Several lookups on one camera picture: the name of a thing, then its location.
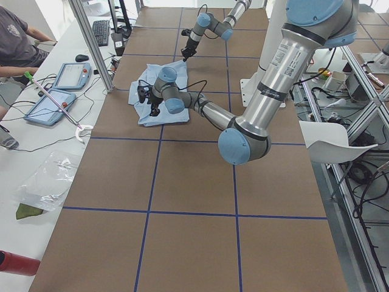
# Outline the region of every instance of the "light blue joint cap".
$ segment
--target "light blue joint cap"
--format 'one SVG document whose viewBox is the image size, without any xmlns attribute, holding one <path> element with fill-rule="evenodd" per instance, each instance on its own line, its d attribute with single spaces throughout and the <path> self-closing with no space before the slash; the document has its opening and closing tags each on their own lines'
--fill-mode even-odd
<svg viewBox="0 0 389 292">
<path fill-rule="evenodd" d="M 166 100 L 165 106 L 170 114 L 178 114 L 185 109 L 184 102 L 176 97 Z"/>
<path fill-rule="evenodd" d="M 349 35 L 340 36 L 338 38 L 332 38 L 327 40 L 324 44 L 324 49 L 329 49 L 330 47 L 340 47 L 351 44 L 355 41 L 355 37 L 357 36 L 357 32 L 353 32 Z"/>
<path fill-rule="evenodd" d="M 236 129 L 224 130 L 218 141 L 220 155 L 233 165 L 244 164 L 250 159 L 250 145 L 244 135 Z"/>
<path fill-rule="evenodd" d="M 233 30 L 232 29 L 227 29 L 223 34 L 221 35 L 221 38 L 225 41 L 228 41 L 230 37 L 232 36 Z"/>
<path fill-rule="evenodd" d="M 177 72 L 172 67 L 163 67 L 159 71 L 158 78 L 164 82 L 175 82 L 177 79 Z"/>
<path fill-rule="evenodd" d="M 201 27 L 208 27 L 211 23 L 211 17 L 206 13 L 200 13 L 197 17 L 197 24 Z"/>
<path fill-rule="evenodd" d="M 296 26 L 313 26 L 334 15 L 344 0 L 288 0 L 286 16 Z"/>
</svg>

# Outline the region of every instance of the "plastic bag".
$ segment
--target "plastic bag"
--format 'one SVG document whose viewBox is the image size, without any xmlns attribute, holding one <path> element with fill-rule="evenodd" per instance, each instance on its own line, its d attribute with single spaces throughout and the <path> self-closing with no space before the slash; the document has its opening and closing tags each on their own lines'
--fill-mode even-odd
<svg viewBox="0 0 389 292">
<path fill-rule="evenodd" d="M 20 203 L 53 211 L 63 203 L 81 156 L 54 151 L 15 191 Z"/>
</svg>

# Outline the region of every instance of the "gray t-shirt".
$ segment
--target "gray t-shirt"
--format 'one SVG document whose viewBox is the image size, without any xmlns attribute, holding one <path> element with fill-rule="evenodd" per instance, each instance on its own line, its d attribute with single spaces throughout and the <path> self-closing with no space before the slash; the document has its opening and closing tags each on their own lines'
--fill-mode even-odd
<svg viewBox="0 0 389 292">
<path fill-rule="evenodd" d="M 39 67 L 49 53 L 30 44 L 28 25 L 0 6 L 0 65 Z"/>
</svg>

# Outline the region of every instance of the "red cylinder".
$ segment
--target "red cylinder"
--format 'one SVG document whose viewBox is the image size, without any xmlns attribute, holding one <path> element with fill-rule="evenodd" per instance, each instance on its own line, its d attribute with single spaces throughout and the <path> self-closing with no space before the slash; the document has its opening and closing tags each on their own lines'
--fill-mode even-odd
<svg viewBox="0 0 389 292">
<path fill-rule="evenodd" d="M 24 276 L 34 276 L 38 271 L 41 261 L 0 251 L 0 271 Z"/>
</svg>

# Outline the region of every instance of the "keyboard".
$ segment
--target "keyboard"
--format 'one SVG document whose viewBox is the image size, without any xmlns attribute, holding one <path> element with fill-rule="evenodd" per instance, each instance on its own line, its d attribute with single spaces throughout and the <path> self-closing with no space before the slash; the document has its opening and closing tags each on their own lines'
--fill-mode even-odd
<svg viewBox="0 0 389 292">
<path fill-rule="evenodd" d="M 92 25 L 93 34 L 99 47 L 108 45 L 109 20 L 96 20 Z"/>
</svg>

